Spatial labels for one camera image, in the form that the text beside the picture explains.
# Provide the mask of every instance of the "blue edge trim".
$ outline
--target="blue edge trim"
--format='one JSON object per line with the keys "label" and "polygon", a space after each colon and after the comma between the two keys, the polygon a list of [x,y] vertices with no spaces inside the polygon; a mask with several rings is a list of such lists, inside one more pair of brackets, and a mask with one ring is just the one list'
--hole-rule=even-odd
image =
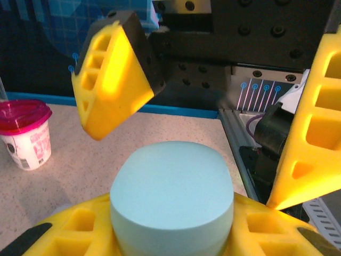
{"label": "blue edge trim", "polygon": [[[76,100],[74,97],[54,96],[46,94],[35,93],[23,93],[23,92],[6,92],[9,100],[22,100],[22,99],[38,99],[49,104],[75,106]],[[202,110],[192,108],[179,108],[159,105],[144,105],[139,112],[153,113],[153,114],[166,114],[177,116],[190,116],[216,119],[218,117],[218,111],[214,110]]]}

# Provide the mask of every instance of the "screw hole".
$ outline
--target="screw hole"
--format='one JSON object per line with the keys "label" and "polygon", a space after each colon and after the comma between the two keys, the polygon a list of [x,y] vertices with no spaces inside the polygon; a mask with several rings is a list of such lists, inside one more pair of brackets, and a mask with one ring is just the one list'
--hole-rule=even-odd
{"label": "screw hole", "polygon": [[201,83],[201,86],[202,86],[203,88],[205,88],[205,89],[208,89],[208,88],[209,88],[209,83],[207,83],[207,82],[202,82],[202,83]]}
{"label": "screw hole", "polygon": [[290,0],[275,0],[275,2],[279,6],[284,6],[284,5],[287,5],[288,3],[290,3]]}
{"label": "screw hole", "polygon": [[242,36],[247,36],[250,34],[251,29],[248,25],[240,25],[238,28],[238,33]]}
{"label": "screw hole", "polygon": [[273,37],[281,37],[285,34],[286,29],[283,26],[274,26],[271,28],[271,35]]}
{"label": "screw hole", "polygon": [[165,45],[166,49],[168,49],[168,50],[170,50],[172,48],[172,45],[169,41],[165,41],[164,45]]}
{"label": "screw hole", "polygon": [[183,82],[185,85],[190,85],[190,84],[191,84],[191,82],[190,82],[188,79],[186,79],[186,78],[182,79],[182,82]]}
{"label": "screw hole", "polygon": [[303,54],[303,51],[301,51],[300,49],[293,49],[292,51],[290,51],[290,57],[292,59],[297,59],[301,57],[302,54]]}
{"label": "screw hole", "polygon": [[116,11],[110,11],[107,15],[108,18],[112,18],[116,15]]}
{"label": "screw hole", "polygon": [[207,73],[207,69],[203,66],[199,66],[198,70],[200,73]]}
{"label": "screw hole", "polygon": [[288,82],[293,82],[293,81],[296,80],[296,76],[295,76],[295,75],[287,75],[287,76],[286,76],[286,80],[287,80]]}
{"label": "screw hole", "polygon": [[250,5],[252,0],[239,0],[238,2],[241,6],[246,7],[246,6]]}
{"label": "screw hole", "polygon": [[185,7],[188,11],[193,11],[194,10],[194,3],[192,1],[187,1],[185,3]]}
{"label": "screw hole", "polygon": [[185,64],[179,63],[178,67],[179,67],[180,70],[186,70],[186,65]]}
{"label": "screw hole", "polygon": [[254,77],[261,77],[262,76],[262,72],[260,72],[259,70],[253,71],[252,74],[254,75]]}
{"label": "screw hole", "polygon": [[147,57],[147,64],[148,64],[148,65],[151,64],[151,56],[150,56],[150,55]]}
{"label": "screw hole", "polygon": [[165,5],[163,4],[163,2],[159,2],[158,3],[158,9],[162,12],[164,12],[166,10]]}

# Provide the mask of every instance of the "blue patterned backdrop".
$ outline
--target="blue patterned backdrop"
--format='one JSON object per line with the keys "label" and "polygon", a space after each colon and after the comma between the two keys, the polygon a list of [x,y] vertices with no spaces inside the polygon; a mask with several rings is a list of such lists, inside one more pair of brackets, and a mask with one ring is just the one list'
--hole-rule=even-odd
{"label": "blue patterned backdrop", "polygon": [[16,3],[20,18],[30,21],[32,12],[51,44],[68,57],[77,58],[92,22],[111,10],[134,10],[146,33],[158,27],[151,0],[0,0],[5,12]]}

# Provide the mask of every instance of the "light blue foam block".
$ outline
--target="light blue foam block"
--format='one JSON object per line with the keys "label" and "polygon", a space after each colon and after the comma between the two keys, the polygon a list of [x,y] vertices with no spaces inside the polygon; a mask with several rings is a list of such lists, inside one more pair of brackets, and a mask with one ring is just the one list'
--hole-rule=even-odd
{"label": "light blue foam block", "polygon": [[233,187],[225,160],[192,142],[138,149],[117,174],[110,201],[124,255],[218,255],[232,225]]}

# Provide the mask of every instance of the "red plastic lid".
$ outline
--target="red plastic lid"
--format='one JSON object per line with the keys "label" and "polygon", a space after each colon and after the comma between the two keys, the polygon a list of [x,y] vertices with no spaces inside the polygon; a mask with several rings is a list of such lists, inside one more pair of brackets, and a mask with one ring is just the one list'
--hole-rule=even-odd
{"label": "red plastic lid", "polygon": [[40,100],[0,102],[0,135],[18,135],[42,125],[52,115]]}

